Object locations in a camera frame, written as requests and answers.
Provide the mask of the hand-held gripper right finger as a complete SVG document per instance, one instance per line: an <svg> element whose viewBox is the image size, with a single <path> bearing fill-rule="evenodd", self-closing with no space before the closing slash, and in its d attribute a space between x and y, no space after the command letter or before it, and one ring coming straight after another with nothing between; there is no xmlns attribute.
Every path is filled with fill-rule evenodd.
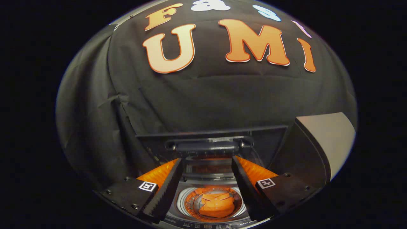
<svg viewBox="0 0 407 229"><path fill-rule="evenodd" d="M285 214L317 190L291 173L277 175L238 156L232 156L231 168L251 220Z"/></svg>

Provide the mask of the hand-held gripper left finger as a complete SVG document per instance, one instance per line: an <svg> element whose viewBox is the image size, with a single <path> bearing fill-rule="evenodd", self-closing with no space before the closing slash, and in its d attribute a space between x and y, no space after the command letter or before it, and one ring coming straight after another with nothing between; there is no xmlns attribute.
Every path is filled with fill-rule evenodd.
<svg viewBox="0 0 407 229"><path fill-rule="evenodd" d="M173 203L182 173L181 158L95 159L94 193L106 205L106 213L138 224L157 224Z"/></svg>

